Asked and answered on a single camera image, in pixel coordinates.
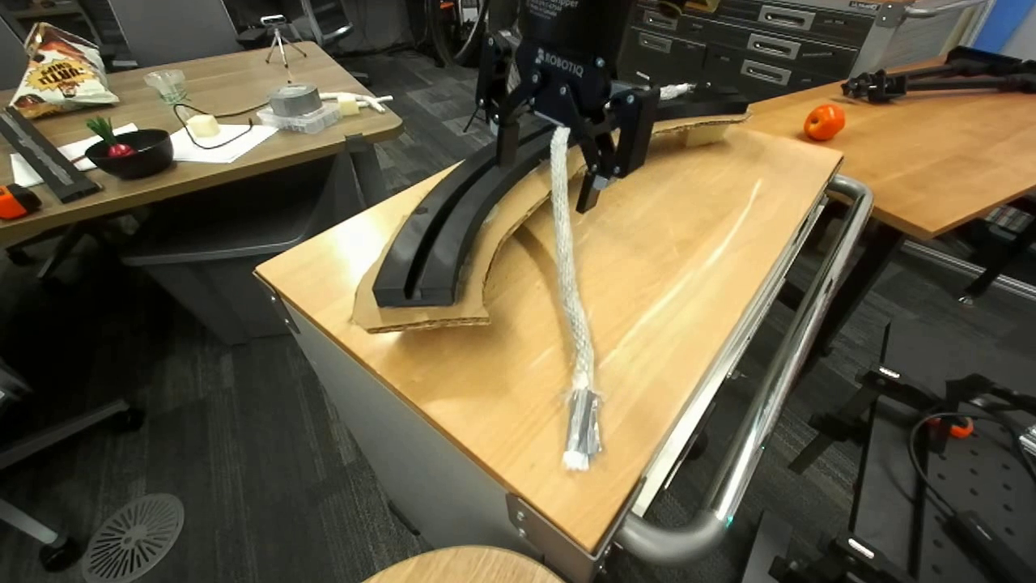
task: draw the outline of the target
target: metal handle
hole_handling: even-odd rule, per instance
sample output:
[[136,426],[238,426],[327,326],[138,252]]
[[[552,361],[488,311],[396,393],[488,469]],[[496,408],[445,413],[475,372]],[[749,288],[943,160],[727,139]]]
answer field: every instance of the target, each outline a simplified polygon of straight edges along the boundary
[[676,31],[676,19],[643,9],[643,27]]
[[774,65],[750,62],[750,57],[740,62],[740,76],[763,80],[763,83],[779,83],[779,88],[787,88],[787,80],[791,80],[787,67],[774,67]]
[[650,35],[650,31],[642,31],[642,35],[638,35],[638,47],[647,50],[647,51],[659,51],[659,54],[671,54],[671,51],[672,51],[672,39],[668,39],[668,35]]
[[756,23],[778,27],[778,28],[795,28],[806,31],[813,28],[815,12],[809,9],[792,9],[792,6],[759,6]]
[[686,527],[659,527],[638,515],[627,515],[615,535],[615,542],[647,565],[686,565],[701,558],[734,522],[734,513],[750,486],[755,468],[763,458],[763,440],[778,426],[782,400],[809,358],[809,347],[819,333],[821,313],[841,281],[850,247],[858,243],[866,216],[869,196],[846,175],[835,175],[827,184],[827,197],[849,200],[850,214],[839,230],[839,247],[824,257],[819,277],[813,278],[802,311],[791,323],[787,340],[779,342],[774,366],[763,377],[759,393],[755,394],[732,453],[724,458],[701,513]]
[[799,57],[802,43],[750,31],[744,50],[756,51],[756,54],[792,62],[792,57]]

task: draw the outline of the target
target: red object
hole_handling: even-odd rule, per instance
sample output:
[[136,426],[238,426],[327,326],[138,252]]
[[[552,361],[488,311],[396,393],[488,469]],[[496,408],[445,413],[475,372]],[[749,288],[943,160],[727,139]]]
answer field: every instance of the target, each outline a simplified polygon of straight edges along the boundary
[[948,436],[952,440],[967,440],[973,434],[973,421],[961,418],[961,421],[948,421]]
[[132,157],[132,146],[130,146],[130,142],[112,142],[112,146],[106,149],[106,157],[112,157],[112,160],[130,160],[130,157]]
[[846,130],[846,110],[835,104],[819,104],[802,119],[802,136],[813,142],[827,142]]
[[5,184],[0,187],[0,220],[18,220],[37,206],[37,197],[28,187]]

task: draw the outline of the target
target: chair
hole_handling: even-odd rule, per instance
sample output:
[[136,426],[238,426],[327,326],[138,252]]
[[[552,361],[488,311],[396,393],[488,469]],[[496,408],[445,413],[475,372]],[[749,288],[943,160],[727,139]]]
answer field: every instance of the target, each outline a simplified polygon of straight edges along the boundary
[[82,12],[87,17],[102,67],[106,73],[125,73],[125,67],[138,67],[136,54],[130,51],[115,17],[111,12],[106,0],[76,0]]
[[283,12],[281,0],[225,0],[225,9],[235,23],[235,43],[241,50],[263,50],[273,43],[273,28],[263,23],[264,17]]
[[[0,361],[0,416],[22,402],[28,394],[27,379],[18,379],[3,361]],[[55,426],[47,431],[37,431],[33,436],[22,436],[18,444],[0,451],[0,469],[10,469],[47,447],[59,447],[90,429],[101,429],[106,421],[119,421],[124,429],[136,429],[143,416],[130,408],[130,402],[111,402],[96,413],[87,413],[82,418],[70,418],[64,426]],[[68,530],[55,530],[52,524],[43,524],[37,519],[27,515],[14,503],[0,498],[0,522],[14,524],[16,530],[36,537],[37,549],[37,565],[46,571],[64,571],[82,558],[82,543]]]
[[0,91],[16,88],[27,76],[27,28],[0,9]]
[[224,0],[106,0],[106,6],[138,65],[238,51]]
[[322,50],[332,50],[338,39],[351,31],[351,23],[343,0],[299,0],[292,28],[299,39],[311,39]]

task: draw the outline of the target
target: drawer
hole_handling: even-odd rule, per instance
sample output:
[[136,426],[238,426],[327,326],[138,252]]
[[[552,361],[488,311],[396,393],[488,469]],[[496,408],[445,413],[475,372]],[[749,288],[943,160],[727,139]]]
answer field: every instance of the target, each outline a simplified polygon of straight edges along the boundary
[[763,4],[755,23],[769,31],[791,31],[815,43],[858,50],[869,31],[869,17],[849,9],[815,9],[806,4]]
[[699,80],[704,54],[704,43],[627,27],[617,51],[617,76],[627,80],[650,79],[656,83]]
[[672,9],[652,9],[652,6],[642,6],[631,12],[627,19],[631,27],[642,28],[652,28],[652,31],[668,31],[668,35],[684,35],[684,39],[701,39],[704,35],[704,23],[701,19],[689,19],[689,17],[676,17]]
[[704,39],[708,47],[737,50],[749,57],[766,57],[791,67],[846,79],[853,65],[853,51],[846,47],[813,43],[802,35],[779,35],[759,27],[740,23],[708,23]]
[[833,79],[799,73],[769,57],[734,51],[734,50],[713,50],[704,57],[704,80],[713,80],[716,88],[734,88],[749,101],[763,101],[763,96],[815,88]]

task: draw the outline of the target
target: plastic bag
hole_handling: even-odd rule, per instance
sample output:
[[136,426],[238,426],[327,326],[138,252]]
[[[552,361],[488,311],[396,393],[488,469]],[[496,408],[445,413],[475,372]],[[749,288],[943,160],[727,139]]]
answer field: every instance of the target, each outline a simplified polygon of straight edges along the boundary
[[33,119],[101,104],[119,104],[119,96],[102,83],[96,47],[52,23],[36,23],[27,35],[27,76],[10,106]]

